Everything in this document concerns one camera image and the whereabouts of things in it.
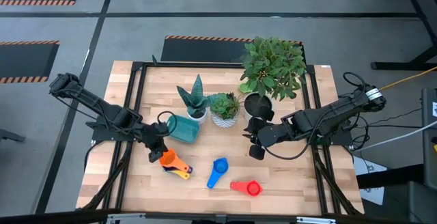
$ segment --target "plant soil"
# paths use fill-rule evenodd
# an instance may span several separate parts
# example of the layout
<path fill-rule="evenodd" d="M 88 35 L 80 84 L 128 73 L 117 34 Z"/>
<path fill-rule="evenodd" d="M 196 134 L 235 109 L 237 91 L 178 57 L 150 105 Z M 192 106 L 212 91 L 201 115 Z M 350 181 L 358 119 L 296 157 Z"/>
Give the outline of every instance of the plant soil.
<path fill-rule="evenodd" d="M 251 94 L 244 100 L 244 108 L 246 109 L 247 113 L 251 114 L 252 116 L 258 116 L 259 108 L 262 106 L 271 109 L 272 103 L 265 96 L 261 98 L 259 94 Z"/>
<path fill-rule="evenodd" d="M 200 118 L 203 117 L 203 115 L 205 115 L 206 110 L 204 109 L 203 111 L 196 111 L 194 112 L 194 114 L 191 115 L 192 118 Z"/>

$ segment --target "white flower pot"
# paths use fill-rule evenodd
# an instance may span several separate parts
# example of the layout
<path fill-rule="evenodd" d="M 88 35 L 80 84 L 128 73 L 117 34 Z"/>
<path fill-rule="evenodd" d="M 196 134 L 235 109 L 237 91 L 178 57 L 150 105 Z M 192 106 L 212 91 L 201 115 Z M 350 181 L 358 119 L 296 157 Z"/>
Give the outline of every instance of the white flower pot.
<path fill-rule="evenodd" d="M 188 112 L 186 112 L 186 114 L 188 115 L 188 118 L 190 118 L 193 121 L 196 121 L 199 125 L 202 125 L 206 122 L 206 118 L 208 116 L 208 109 L 205 109 L 205 114 L 200 118 L 194 118 L 190 114 L 188 114 Z"/>
<path fill-rule="evenodd" d="M 218 115 L 214 114 L 214 112 L 211 112 L 211 118 L 212 121 L 221 128 L 230 128 L 232 127 L 237 121 L 238 116 L 240 115 L 240 110 L 238 110 L 237 114 L 234 116 L 234 118 L 226 119 L 219 117 Z"/>
<path fill-rule="evenodd" d="M 258 92 L 251 92 L 250 94 L 247 94 L 246 97 L 244 97 L 244 101 L 246 101 L 246 98 L 249 97 L 249 95 L 251 94 L 257 94 Z M 270 103 L 272 104 L 272 110 L 273 110 L 273 101 L 272 98 L 267 96 L 266 97 L 269 99 Z M 246 107 L 244 107 L 244 118 L 246 121 L 249 121 L 252 118 L 252 115 L 249 114 L 249 112 L 246 111 Z"/>

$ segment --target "orange measuring cup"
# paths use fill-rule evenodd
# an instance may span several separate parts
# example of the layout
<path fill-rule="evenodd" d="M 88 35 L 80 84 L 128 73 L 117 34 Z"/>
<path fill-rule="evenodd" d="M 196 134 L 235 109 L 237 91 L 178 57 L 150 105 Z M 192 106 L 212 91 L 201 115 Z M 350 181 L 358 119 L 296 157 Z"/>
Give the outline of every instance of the orange measuring cup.
<path fill-rule="evenodd" d="M 172 148 L 169 148 L 168 152 L 163 153 L 163 156 L 159 158 L 159 163 L 164 167 L 175 167 L 186 173 L 193 171 L 193 168 L 181 160 Z"/>

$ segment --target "potted plant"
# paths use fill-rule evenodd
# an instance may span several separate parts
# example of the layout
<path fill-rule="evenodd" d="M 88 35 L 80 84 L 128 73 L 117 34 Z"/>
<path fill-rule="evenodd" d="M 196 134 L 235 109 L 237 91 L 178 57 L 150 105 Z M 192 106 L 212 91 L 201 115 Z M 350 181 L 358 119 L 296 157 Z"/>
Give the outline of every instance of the potted plant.
<path fill-rule="evenodd" d="M 211 104 L 212 96 L 205 97 L 203 95 L 203 86 L 200 75 L 197 75 L 196 77 L 191 94 L 180 86 L 177 86 L 177 88 L 180 97 L 186 105 L 188 117 L 199 124 L 203 124 L 206 121 L 208 114 L 207 108 Z"/>
<path fill-rule="evenodd" d="M 234 93 L 219 93 L 214 95 L 211 103 L 212 121 L 221 128 L 233 126 L 240 114 L 240 98 Z"/>
<path fill-rule="evenodd" d="M 261 106 L 272 109 L 272 101 L 266 94 L 279 101 L 285 97 L 295 98 L 294 91 L 300 89 L 305 80 L 302 47 L 278 38 L 263 39 L 256 37 L 253 43 L 244 45 L 248 54 L 243 63 L 244 73 L 241 81 L 246 79 L 243 88 L 253 90 L 244 99 L 244 116 L 250 119 L 257 116 Z"/>

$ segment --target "white cable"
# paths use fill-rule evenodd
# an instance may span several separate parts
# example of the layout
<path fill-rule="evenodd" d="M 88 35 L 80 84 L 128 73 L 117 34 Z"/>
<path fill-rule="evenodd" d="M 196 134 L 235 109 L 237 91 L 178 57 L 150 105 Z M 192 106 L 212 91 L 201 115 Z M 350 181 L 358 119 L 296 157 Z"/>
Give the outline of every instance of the white cable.
<path fill-rule="evenodd" d="M 389 139 L 389 140 L 386 140 L 386 141 L 383 141 L 383 142 L 379 142 L 379 143 L 376 143 L 376 144 L 373 144 L 373 145 L 369 145 L 369 146 L 367 146 L 367 147 L 365 147 L 363 149 L 355 150 L 354 152 L 360 152 L 360 151 L 367 150 L 369 148 L 372 148 L 372 147 L 375 147 L 375 146 L 378 146 L 378 145 L 382 145 L 382 144 L 385 144 L 385 143 L 388 143 L 388 142 L 391 142 L 391 141 L 395 141 L 397 139 L 402 139 L 402 138 L 408 137 L 408 136 L 413 135 L 415 133 L 421 132 L 421 131 L 429 128 L 429 127 L 432 127 L 432 126 L 434 126 L 436 124 L 437 124 L 437 121 L 435 121 L 435 122 L 433 122 L 431 124 L 428 124 L 428 125 L 424 126 L 423 128 L 420 128 L 420 129 L 418 129 L 418 130 L 416 130 L 414 132 L 410 132 L 410 133 L 408 133 L 406 135 L 402 135 L 402 136 L 399 136 L 399 137 L 396 137 L 396 138 L 392 138 L 392 139 Z"/>

